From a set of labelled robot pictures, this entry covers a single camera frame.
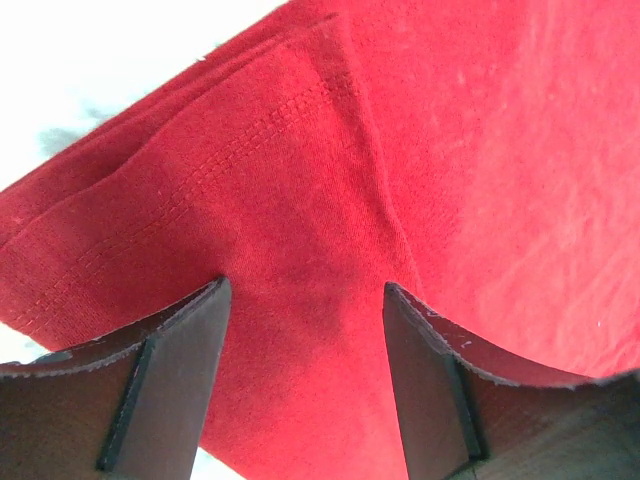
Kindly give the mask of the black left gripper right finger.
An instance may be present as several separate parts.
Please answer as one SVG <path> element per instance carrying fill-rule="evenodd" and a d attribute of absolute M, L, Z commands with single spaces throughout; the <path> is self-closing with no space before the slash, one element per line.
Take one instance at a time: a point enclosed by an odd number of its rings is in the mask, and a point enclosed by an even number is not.
<path fill-rule="evenodd" d="M 412 479 L 635 479 L 639 375 L 592 379 L 512 354 L 398 284 L 383 323 Z"/>

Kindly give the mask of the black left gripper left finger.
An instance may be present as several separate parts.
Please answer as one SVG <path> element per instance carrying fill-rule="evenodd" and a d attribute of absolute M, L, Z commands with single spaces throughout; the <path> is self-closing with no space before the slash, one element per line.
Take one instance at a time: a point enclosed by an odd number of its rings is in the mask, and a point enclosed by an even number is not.
<path fill-rule="evenodd" d="M 83 344 L 1 367 L 5 479 L 187 479 L 231 307 L 219 278 Z"/>

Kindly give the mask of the red t shirt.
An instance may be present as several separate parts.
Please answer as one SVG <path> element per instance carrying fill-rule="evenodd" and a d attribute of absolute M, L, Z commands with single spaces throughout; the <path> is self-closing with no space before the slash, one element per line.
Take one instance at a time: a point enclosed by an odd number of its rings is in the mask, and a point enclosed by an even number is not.
<path fill-rule="evenodd" d="M 230 279 L 203 447 L 406 475 L 396 282 L 527 359 L 639 365 L 639 5 L 292 1 L 1 195 L 1 319 L 49 349 Z"/>

